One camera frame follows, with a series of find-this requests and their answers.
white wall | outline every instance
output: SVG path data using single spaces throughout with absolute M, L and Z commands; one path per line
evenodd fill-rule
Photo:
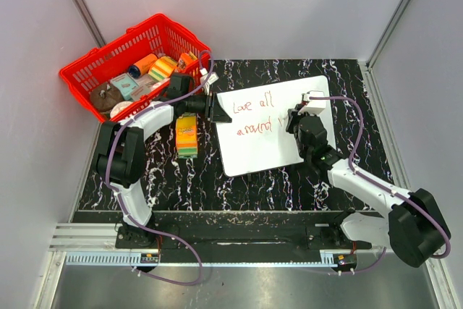
M 58 77 L 95 46 L 72 0 L 0 0 L 0 307 L 26 308 L 96 119 Z
M 462 0 L 413 0 L 373 71 L 413 188 L 432 192 L 452 232 L 463 295 Z
M 399 0 L 86 0 L 107 41 L 163 12 L 218 59 L 366 60 Z

red plastic basket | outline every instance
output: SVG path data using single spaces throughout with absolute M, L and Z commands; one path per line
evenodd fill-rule
M 108 119 L 100 114 L 90 103 L 90 92 L 100 84 L 126 72 L 130 65 L 148 54 L 166 54 L 176 60 L 184 52 L 192 52 L 199 57 L 202 50 L 210 50 L 194 34 L 180 24 L 171 21 L 163 14 L 155 14 L 139 25 L 126 30 L 126 33 L 112 43 L 94 48 L 85 56 L 60 70 L 59 75 L 66 81 L 74 97 L 86 109 L 100 120 Z M 209 55 L 203 55 L 202 63 L 208 67 Z M 186 73 L 199 83 L 199 61 L 187 66 Z M 150 104 L 162 89 L 169 84 L 166 81 L 140 101 L 134 102 L 111 119 L 118 122 L 136 114 Z

whiteboard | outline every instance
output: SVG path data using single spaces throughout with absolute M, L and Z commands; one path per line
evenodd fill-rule
M 233 119 L 217 123 L 224 173 L 228 177 L 303 162 L 293 134 L 286 132 L 288 109 L 301 102 L 302 93 L 322 91 L 329 96 L 325 76 L 279 82 L 219 93 L 218 101 Z M 336 148 L 329 101 L 320 113 L 329 145 Z

marble countertop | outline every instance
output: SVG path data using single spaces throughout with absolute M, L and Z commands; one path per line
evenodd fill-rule
M 356 162 L 363 169 L 392 182 L 391 171 L 373 116 L 362 74 L 352 59 L 224 60 L 215 71 L 213 91 L 223 92 L 317 75 L 328 78 L 332 96 L 348 96 L 360 105 L 365 130 Z M 347 102 L 331 104 L 336 147 L 348 155 L 359 129 L 358 115 Z M 282 167 L 246 177 L 226 177 L 215 125 L 198 118 L 198 157 L 178 159 L 174 124 L 146 142 L 146 170 L 142 187 L 156 211 L 312 211 L 369 209 L 350 194 L 312 182 L 307 172 Z M 111 191 L 90 172 L 78 204 L 82 211 L 118 211 Z

gray floor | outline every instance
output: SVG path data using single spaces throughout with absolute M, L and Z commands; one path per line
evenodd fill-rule
M 371 262 L 362 255 L 362 262 Z M 158 275 L 191 280 L 194 268 L 158 268 Z M 438 308 L 425 267 L 414 269 L 387 255 L 356 276 L 311 274 L 295 268 L 207 268 L 206 280 L 180 287 L 129 268 L 65 266 L 54 309 L 65 308 Z

